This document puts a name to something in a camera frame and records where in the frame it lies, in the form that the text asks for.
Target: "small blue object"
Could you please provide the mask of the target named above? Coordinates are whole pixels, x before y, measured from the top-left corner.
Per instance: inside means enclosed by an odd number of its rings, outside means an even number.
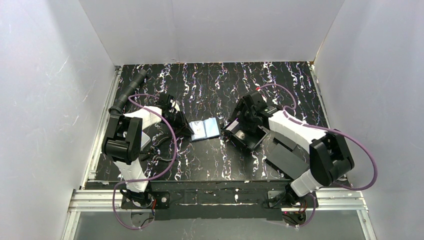
[[[191,135],[191,141],[210,139],[220,135],[220,128],[215,117],[203,121],[192,121],[190,125],[194,134]]]

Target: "white enclosure panel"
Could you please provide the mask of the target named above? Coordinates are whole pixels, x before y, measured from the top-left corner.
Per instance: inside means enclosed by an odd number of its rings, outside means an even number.
[[[423,239],[424,1],[346,0],[316,63],[330,124],[375,155],[364,191],[378,239]],[[353,150],[355,186],[373,174]]]
[[[313,61],[343,1],[172,0],[179,61]]]
[[[171,0],[80,0],[115,65],[176,63]]]
[[[115,65],[313,61],[344,0],[79,0]]]
[[[77,0],[0,2],[0,239],[57,240],[114,65]]]

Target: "black cylindrical object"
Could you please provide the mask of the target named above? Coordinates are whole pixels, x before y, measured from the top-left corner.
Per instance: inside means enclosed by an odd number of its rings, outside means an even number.
[[[140,72],[136,73],[129,83],[128,86],[122,91],[119,98],[115,101],[113,106],[109,108],[110,114],[122,114],[123,108],[128,101],[128,97],[134,95],[136,88],[138,88],[147,76],[147,72],[144,69],[141,69]]]

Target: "purple cable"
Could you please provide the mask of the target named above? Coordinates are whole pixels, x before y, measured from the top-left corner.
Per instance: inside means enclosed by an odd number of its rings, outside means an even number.
[[[293,94],[287,88],[281,86],[280,84],[277,84],[277,83],[268,83],[268,84],[262,85],[262,86],[260,86],[260,87],[258,87],[256,89],[259,90],[259,89],[262,89],[262,88],[265,88],[265,87],[268,87],[268,86],[277,86],[277,87],[280,87],[280,88],[284,89],[290,95],[291,99],[293,100],[294,106],[291,107],[289,105],[285,105],[285,106],[282,107],[282,110],[283,111],[285,111],[286,108],[289,108],[289,109],[291,109],[293,111],[296,109],[297,105],[296,105],[295,97],[293,96]]]
[[[297,121],[297,120],[295,120],[295,119],[293,119],[293,118],[291,118],[291,117],[289,117],[287,115],[286,108],[289,108],[291,110],[295,110],[295,108],[296,108],[296,100],[295,100],[295,97],[293,97],[292,93],[287,88],[281,86],[280,84],[276,84],[276,83],[265,84],[263,86],[258,87],[257,89],[262,89],[262,88],[267,87],[267,86],[278,86],[278,87],[284,89],[290,95],[291,99],[293,99],[294,107],[290,107],[290,106],[287,106],[287,105],[284,106],[282,108],[283,113],[284,113],[284,116],[286,118],[288,118],[290,121],[292,121],[293,123],[296,123],[296,124],[299,124],[299,125],[303,124],[303,122],[299,122],[299,121]],[[338,130],[335,130],[335,129],[330,129],[330,128],[321,127],[321,126],[314,126],[314,125],[310,125],[310,124],[304,124],[303,126],[308,127],[308,128],[312,128],[312,129],[319,129],[319,130],[324,130],[324,131],[327,131],[327,132],[330,132],[330,133],[335,133],[335,134],[342,135],[343,137],[351,140],[356,145],[358,145],[358,147],[360,147],[366,153],[366,155],[368,155],[369,160],[371,160],[372,168],[374,170],[374,175],[372,176],[371,182],[369,182],[367,185],[362,186],[362,187],[350,187],[350,186],[344,186],[344,185],[342,185],[340,183],[337,183],[337,182],[335,182],[334,184],[336,184],[339,187],[342,187],[344,189],[347,189],[347,190],[351,190],[351,191],[362,191],[362,190],[369,189],[372,185],[374,185],[374,183],[376,183],[377,176],[378,176],[376,160],[374,159],[374,157],[371,154],[371,152],[362,143],[360,143],[358,140],[354,139],[350,135],[347,135],[346,133],[343,133],[343,132],[338,131]]]
[[[173,143],[174,143],[174,151],[173,151],[172,160],[170,161],[170,163],[169,163],[168,167],[167,167],[165,170],[163,170],[163,172],[159,173],[158,175],[156,175],[156,176],[152,176],[152,177],[149,177],[149,178],[144,178],[144,179],[133,179],[133,180],[128,180],[128,181],[120,181],[120,182],[118,182],[118,183],[115,185],[115,187],[113,187],[113,195],[112,195],[112,208],[113,208],[113,213],[115,214],[116,219],[118,220],[118,222],[119,222],[122,226],[126,227],[127,229],[131,229],[131,230],[139,230],[139,229],[143,229],[143,228],[147,227],[148,225],[150,225],[153,221],[149,222],[147,225],[144,225],[144,226],[142,226],[142,227],[132,227],[132,226],[128,226],[128,225],[126,225],[124,222],[122,222],[122,220],[121,220],[121,219],[119,218],[119,216],[118,216],[118,213],[117,213],[117,210],[116,210],[116,207],[115,207],[115,194],[116,194],[116,191],[117,191],[118,186],[119,186],[119,185],[122,185],[122,184],[124,184],[124,183],[137,183],[137,182],[151,181],[151,180],[155,180],[155,179],[157,179],[157,178],[160,178],[160,177],[162,177],[162,176],[163,176],[166,172],[168,172],[168,171],[172,168],[172,165],[174,164],[175,158],[177,158],[177,137],[175,136],[175,132],[174,132],[174,130],[172,129],[172,127],[171,127],[170,123],[169,123],[169,122],[168,122],[168,121],[167,121],[167,120],[166,120],[163,116],[161,116],[160,114],[158,114],[157,112],[152,111],[152,110],[150,110],[150,109],[148,109],[148,108],[144,108],[144,106],[142,106],[142,105],[140,105],[140,104],[136,103],[134,100],[132,100],[132,99],[131,99],[131,98],[133,98],[133,97],[137,97],[137,96],[150,96],[150,97],[154,97],[154,98],[158,98],[158,97],[157,97],[157,96],[150,95],[150,94],[135,94],[135,95],[131,95],[131,96],[129,96],[129,97],[128,97],[128,100],[129,100],[132,104],[134,104],[134,105],[136,105],[136,106],[138,106],[138,107],[140,107],[140,108],[142,108],[142,109],[145,109],[146,111],[148,111],[148,112],[150,112],[150,113],[152,113],[152,114],[154,114],[154,115],[158,116],[160,119],[162,119],[162,121],[166,124],[166,126],[169,128],[169,130],[170,130],[170,132],[171,132],[172,139],[173,139]]]
[[[299,225],[299,227],[303,227],[306,224],[308,224],[312,220],[312,218],[314,217],[315,210],[317,209],[317,203],[315,202],[315,196],[312,193],[308,193],[308,195],[312,197],[312,201],[313,201],[312,213],[310,214],[310,217],[303,224]]]

